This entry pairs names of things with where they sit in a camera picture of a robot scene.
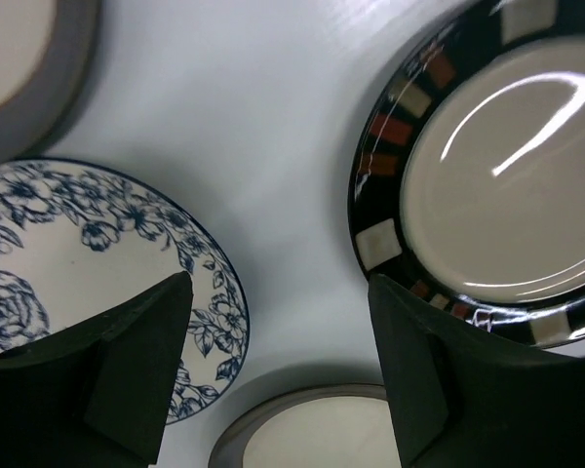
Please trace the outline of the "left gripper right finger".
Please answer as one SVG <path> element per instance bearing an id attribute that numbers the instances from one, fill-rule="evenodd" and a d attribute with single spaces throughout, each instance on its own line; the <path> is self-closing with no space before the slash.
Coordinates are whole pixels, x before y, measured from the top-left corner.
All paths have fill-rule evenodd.
<path id="1" fill-rule="evenodd" d="M 383 275 L 372 328 L 405 467 L 585 467 L 585 357 L 521 345 Z"/>

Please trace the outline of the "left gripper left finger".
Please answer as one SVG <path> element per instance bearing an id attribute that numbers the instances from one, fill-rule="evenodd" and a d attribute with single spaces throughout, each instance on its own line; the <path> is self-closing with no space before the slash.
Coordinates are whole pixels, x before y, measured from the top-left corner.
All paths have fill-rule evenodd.
<path id="1" fill-rule="evenodd" d="M 0 355 L 0 467 L 158 461 L 193 300 L 178 272 Z"/>

